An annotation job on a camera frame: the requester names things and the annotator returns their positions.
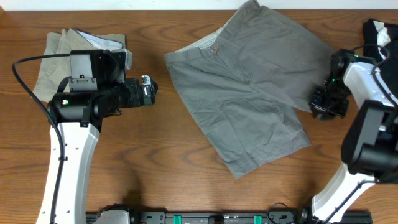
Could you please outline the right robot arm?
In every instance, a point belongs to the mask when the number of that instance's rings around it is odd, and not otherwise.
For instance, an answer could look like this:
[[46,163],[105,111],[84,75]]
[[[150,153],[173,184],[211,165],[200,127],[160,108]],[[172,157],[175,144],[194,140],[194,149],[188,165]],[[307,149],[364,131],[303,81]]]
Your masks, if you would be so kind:
[[349,207],[372,186],[397,183],[397,97],[382,79],[381,65],[354,50],[331,56],[330,75],[309,102],[312,114],[342,118],[350,95],[358,114],[342,142],[341,165],[303,210],[301,223],[370,223],[370,214]]

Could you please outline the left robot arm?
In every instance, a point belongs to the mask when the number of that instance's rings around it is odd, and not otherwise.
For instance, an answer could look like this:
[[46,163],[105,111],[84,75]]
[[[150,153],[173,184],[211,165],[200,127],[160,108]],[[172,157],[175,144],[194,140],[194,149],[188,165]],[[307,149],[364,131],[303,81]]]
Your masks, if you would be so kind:
[[126,78],[127,49],[73,50],[71,75],[48,104],[50,164],[37,223],[86,223],[90,167],[103,119],[123,108],[153,105],[158,85],[148,75]]

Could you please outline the grey shorts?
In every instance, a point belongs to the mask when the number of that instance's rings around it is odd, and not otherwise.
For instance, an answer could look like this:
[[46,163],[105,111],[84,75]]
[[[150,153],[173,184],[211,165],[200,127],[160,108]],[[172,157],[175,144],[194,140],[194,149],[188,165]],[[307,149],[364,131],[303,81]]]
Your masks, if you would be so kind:
[[310,145],[296,115],[327,78],[333,49],[257,1],[164,55],[172,83],[235,178]]

